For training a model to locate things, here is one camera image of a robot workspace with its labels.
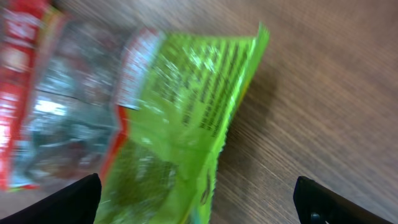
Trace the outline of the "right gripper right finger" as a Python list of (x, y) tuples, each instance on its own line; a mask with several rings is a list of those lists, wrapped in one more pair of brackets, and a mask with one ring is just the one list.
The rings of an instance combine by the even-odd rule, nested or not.
[(301, 224), (392, 224), (305, 176), (293, 194)]

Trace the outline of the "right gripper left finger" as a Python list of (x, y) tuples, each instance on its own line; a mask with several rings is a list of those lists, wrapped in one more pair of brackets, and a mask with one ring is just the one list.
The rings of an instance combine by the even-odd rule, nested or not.
[(97, 173), (1, 219), (1, 224), (93, 224), (101, 199)]

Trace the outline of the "green gummy candy bag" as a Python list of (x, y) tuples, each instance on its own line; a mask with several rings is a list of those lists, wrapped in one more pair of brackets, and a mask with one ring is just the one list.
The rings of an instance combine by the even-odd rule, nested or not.
[(55, 23), (10, 155), (12, 189), (99, 174), (96, 223), (208, 223), (229, 123), (269, 40)]

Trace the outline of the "red chocolate wafer bar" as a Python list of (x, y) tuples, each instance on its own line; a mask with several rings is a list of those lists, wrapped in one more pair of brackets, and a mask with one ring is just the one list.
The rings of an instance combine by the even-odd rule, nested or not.
[(50, 1), (3, 1), (1, 9), (1, 189), (9, 188), (12, 152), (30, 97), (39, 33)]

